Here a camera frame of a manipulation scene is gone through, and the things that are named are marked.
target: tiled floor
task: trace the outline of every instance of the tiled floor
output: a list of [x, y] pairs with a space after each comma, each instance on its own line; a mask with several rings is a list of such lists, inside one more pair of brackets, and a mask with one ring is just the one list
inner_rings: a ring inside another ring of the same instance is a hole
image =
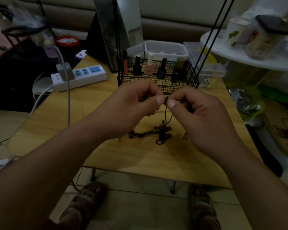
[[[0, 141], [10, 138], [27, 120], [28, 113], [0, 111]], [[9, 156], [8, 141], [1, 144], [0, 158]], [[74, 182], [81, 188], [90, 181], [92, 169], [81, 168]], [[186, 192], [188, 183], [177, 182], [176, 194], [169, 192], [171, 181], [145, 176], [96, 171], [97, 181], [108, 187], [106, 200], [88, 229], [188, 229]], [[232, 190], [211, 188], [209, 192], [224, 230], [251, 229]], [[69, 186], [50, 215], [55, 222], [75, 194]]]

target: plastic jar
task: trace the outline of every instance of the plastic jar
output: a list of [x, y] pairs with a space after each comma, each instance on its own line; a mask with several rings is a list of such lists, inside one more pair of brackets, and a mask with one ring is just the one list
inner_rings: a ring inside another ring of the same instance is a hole
[[288, 23], [273, 15], [257, 15], [255, 30], [244, 47], [253, 59], [264, 60], [270, 51], [288, 35]]

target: black metal rack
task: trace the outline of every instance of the black metal rack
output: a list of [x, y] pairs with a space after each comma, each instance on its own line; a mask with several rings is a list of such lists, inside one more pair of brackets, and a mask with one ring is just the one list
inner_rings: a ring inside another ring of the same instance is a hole
[[[128, 62], [128, 74], [124, 73], [123, 70], [119, 70], [118, 76], [117, 76], [117, 81], [118, 85], [120, 86], [123, 82], [131, 82], [131, 81], [136, 81], [139, 79], [145, 79], [146, 77], [144, 76], [144, 70], [145, 70], [145, 65], [147, 62], [147, 59], [142, 59], [142, 62], [140, 65], [142, 66], [142, 72], [140, 76], [135, 76], [133, 75], [133, 65], [135, 64], [135, 58], [128, 57], [127, 58]], [[161, 66], [161, 62], [159, 60], [154, 60], [153, 61], [153, 75], [152, 75], [152, 80], [161, 88], [161, 90], [164, 92], [165, 95], [170, 95], [174, 91], [184, 87], [185, 85], [189, 85], [191, 87], [197, 88], [199, 86], [199, 80], [197, 77], [197, 74], [195, 73], [194, 68], [192, 67], [191, 63], [189, 63], [187, 71], [186, 71], [186, 76], [181, 76], [178, 79], [175, 78], [173, 79], [173, 68], [175, 65], [175, 61], [167, 61], [165, 69], [166, 69], [166, 75], [164, 79], [159, 79], [157, 75], [157, 70]]]

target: person's left hand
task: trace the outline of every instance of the person's left hand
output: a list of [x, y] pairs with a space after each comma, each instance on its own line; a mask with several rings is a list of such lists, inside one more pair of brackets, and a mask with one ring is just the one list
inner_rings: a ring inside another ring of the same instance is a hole
[[144, 116], [154, 115], [165, 102], [161, 89], [151, 80], [123, 83], [86, 119], [97, 124], [102, 140], [132, 131]]

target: blue outlet panel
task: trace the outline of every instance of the blue outlet panel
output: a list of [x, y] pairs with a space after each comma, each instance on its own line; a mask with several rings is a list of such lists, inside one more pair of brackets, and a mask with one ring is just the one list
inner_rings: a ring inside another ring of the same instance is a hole
[[89, 67], [88, 69], [90, 70], [91, 73], [97, 73], [97, 72], [100, 72], [100, 71], [101, 71], [101, 69], [99, 68], [99, 66]]
[[80, 70], [74, 70], [74, 74], [79, 77], [82, 75], [82, 73], [80, 72]]
[[88, 75], [89, 74], [87, 69], [81, 69], [81, 71], [83, 72], [84, 75]]

